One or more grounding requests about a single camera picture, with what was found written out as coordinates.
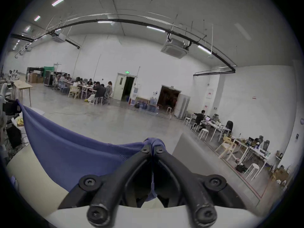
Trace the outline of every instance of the cardboard box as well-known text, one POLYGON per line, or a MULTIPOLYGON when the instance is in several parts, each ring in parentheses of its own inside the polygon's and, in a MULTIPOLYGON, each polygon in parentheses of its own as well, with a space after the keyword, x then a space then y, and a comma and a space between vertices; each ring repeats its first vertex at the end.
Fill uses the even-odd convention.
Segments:
POLYGON ((43 83, 43 77, 38 77, 37 78, 37 83, 42 84, 43 83))
POLYGON ((38 77, 38 74, 31 73, 30 76, 29 76, 29 82, 30 83, 37 83, 37 77, 38 77))

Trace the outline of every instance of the ceiling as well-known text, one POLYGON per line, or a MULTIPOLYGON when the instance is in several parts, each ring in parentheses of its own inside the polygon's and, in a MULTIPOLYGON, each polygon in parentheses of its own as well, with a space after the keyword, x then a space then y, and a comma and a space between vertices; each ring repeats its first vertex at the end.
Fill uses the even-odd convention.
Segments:
MULTIPOLYGON (((295 35, 279 10, 270 0, 64 0, 55 7, 51 4, 56 0, 34 0, 24 10, 13 28, 13 33, 25 33, 32 38, 50 30, 72 22, 88 19, 106 19, 106 15, 82 17, 92 14, 111 13, 108 18, 121 18, 145 21, 165 28, 166 25, 150 19, 131 16, 140 15, 164 20, 191 31, 200 38, 205 35, 206 44, 226 59, 231 65, 291 65, 292 59, 301 59, 300 47, 295 35)), ((186 36, 199 40, 180 29, 174 29, 186 36)), ((105 33, 120 36, 133 36, 164 44, 166 33, 147 29, 145 26, 113 23, 87 23, 74 25, 61 30, 68 36, 79 34, 105 33)), ((17 43, 16 39, 9 40, 9 49, 17 43)), ((18 43, 16 53, 26 42, 18 43)), ((197 48, 190 47, 191 56, 210 66, 224 65, 220 60, 197 48)))

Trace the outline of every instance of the concrete floor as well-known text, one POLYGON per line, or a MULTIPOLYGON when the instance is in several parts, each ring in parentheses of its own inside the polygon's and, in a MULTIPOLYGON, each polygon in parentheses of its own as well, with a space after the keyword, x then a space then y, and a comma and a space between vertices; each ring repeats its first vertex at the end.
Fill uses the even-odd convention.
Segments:
MULTIPOLYGON (((196 135, 182 124, 183 121, 173 117, 169 120, 165 114, 156 115, 139 109, 135 110, 126 102, 116 100, 109 105, 92 105, 81 99, 68 98, 67 94, 51 90, 43 84, 31 85, 33 85, 31 88, 33 108, 43 110, 44 116, 57 124, 101 142, 123 144, 142 142, 148 137, 156 137, 163 140, 166 149, 172 154, 181 133, 187 132, 196 138, 196 135)), ((24 90, 23 97, 23 104, 29 106, 28 90, 24 90)), ((209 142, 208 138, 206 143, 197 141, 203 148, 210 149, 208 155, 216 159, 218 156, 212 150, 219 146, 218 137, 215 135, 212 142, 209 142)), ((221 166, 222 172, 226 173, 223 176, 228 183, 231 183, 233 188, 237 188, 238 193, 242 192, 247 199, 246 202, 250 202, 252 207, 257 206, 260 201, 258 196, 265 191, 264 184, 268 183, 268 178, 263 180, 265 175, 262 172, 256 178, 255 188, 258 189, 258 184, 261 184, 261 190, 257 190, 257 193, 253 190, 254 180, 250 182, 252 186, 250 188, 250 185, 245 184, 240 175, 233 168, 229 168, 225 161, 219 161, 218 165, 221 166)))

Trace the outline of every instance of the open doorway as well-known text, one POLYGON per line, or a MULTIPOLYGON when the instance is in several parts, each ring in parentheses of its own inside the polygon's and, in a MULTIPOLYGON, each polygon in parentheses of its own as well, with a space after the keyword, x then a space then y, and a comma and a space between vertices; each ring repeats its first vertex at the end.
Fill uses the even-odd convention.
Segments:
POLYGON ((171 107, 171 112, 174 112, 176 102, 178 100, 180 90, 168 86, 162 86, 161 92, 158 97, 157 105, 159 106, 160 111, 166 111, 168 107, 171 107))
POLYGON ((130 93, 132 90, 134 82, 134 77, 127 75, 125 87, 123 90, 123 95, 121 97, 121 101, 129 101, 130 93))
POLYGON ((136 76, 129 74, 118 73, 114 85, 113 99, 119 101, 128 101, 135 77, 136 76))

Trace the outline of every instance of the ceiling air conditioner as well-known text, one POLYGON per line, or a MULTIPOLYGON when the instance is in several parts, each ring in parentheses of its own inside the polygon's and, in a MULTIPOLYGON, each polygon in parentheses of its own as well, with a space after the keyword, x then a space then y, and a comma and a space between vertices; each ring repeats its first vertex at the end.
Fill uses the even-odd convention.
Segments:
POLYGON ((65 42, 66 36, 62 33, 54 34, 52 37, 52 40, 58 43, 63 43, 65 42))
POLYGON ((167 39, 161 51, 165 54, 181 59, 187 55, 189 50, 188 48, 185 48, 185 44, 182 41, 172 38, 167 39))

